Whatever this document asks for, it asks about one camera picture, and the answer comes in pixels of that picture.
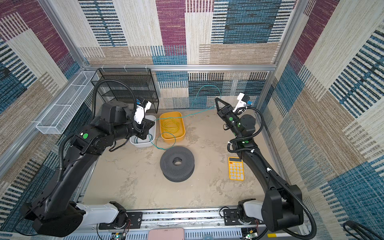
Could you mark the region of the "grey perforated cable spool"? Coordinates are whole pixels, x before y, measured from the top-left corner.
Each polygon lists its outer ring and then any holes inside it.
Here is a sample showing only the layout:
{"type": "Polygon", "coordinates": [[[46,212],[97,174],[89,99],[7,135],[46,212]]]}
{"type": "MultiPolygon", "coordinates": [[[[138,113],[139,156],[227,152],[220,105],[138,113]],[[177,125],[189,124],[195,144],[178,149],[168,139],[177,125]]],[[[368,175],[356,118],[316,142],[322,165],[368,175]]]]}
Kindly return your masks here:
{"type": "Polygon", "coordinates": [[[176,146],[164,152],[160,160],[160,167],[166,179],[180,183],[194,173],[195,158],[189,149],[176,146]]]}

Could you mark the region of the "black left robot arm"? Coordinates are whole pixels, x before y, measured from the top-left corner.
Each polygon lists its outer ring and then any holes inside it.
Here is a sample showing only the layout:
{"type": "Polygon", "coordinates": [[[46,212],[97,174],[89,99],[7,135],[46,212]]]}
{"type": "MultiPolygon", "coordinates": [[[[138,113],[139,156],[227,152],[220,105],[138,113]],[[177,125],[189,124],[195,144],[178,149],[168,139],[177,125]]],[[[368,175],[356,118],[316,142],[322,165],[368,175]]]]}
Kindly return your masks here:
{"type": "Polygon", "coordinates": [[[79,227],[109,225],[125,229],[129,225],[126,209],[116,203],[85,206],[71,200],[89,168],[105,150],[116,151],[117,141],[128,142],[132,136],[146,139],[154,121],[145,118],[151,102],[136,96],[128,88],[131,104],[112,100],[102,105],[101,114],[67,136],[59,145],[58,169],[53,178],[31,203],[20,212],[32,222],[37,235],[66,237],[79,227]]]}

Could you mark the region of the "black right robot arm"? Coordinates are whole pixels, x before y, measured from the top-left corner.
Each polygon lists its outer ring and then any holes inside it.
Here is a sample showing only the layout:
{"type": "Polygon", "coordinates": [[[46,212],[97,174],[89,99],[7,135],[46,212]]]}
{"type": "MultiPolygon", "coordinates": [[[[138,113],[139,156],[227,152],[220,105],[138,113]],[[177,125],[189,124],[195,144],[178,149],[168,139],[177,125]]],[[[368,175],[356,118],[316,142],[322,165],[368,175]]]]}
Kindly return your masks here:
{"type": "Polygon", "coordinates": [[[268,163],[254,138],[265,125],[262,113],[249,105],[233,107],[215,98],[218,116],[225,122],[225,129],[234,134],[227,150],[237,154],[253,172],[265,193],[264,200],[246,199],[238,203],[240,223],[260,220],[270,232],[284,231],[300,240],[311,240],[317,234],[317,224],[304,204],[302,191],[289,185],[268,163]]]}

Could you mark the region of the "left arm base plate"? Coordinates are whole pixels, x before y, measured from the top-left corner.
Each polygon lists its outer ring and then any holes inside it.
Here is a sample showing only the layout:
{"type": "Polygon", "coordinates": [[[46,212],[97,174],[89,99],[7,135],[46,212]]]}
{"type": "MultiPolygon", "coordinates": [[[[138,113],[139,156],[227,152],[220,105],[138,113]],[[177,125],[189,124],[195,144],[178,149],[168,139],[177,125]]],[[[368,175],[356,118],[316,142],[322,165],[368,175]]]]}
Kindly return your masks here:
{"type": "Polygon", "coordinates": [[[99,230],[128,230],[139,229],[141,227],[143,212],[119,213],[116,219],[109,223],[99,224],[99,230]]]}

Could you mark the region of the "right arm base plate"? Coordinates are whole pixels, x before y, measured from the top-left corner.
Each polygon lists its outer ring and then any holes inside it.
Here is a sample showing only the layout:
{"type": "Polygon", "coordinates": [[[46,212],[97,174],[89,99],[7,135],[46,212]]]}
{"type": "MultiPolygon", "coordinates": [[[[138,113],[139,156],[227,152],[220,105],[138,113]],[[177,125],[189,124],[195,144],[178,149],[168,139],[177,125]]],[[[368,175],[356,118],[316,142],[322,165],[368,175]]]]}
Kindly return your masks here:
{"type": "Polygon", "coordinates": [[[253,226],[260,225],[264,222],[258,219],[241,220],[237,210],[223,207],[219,210],[219,215],[224,219],[225,226],[253,226]]]}

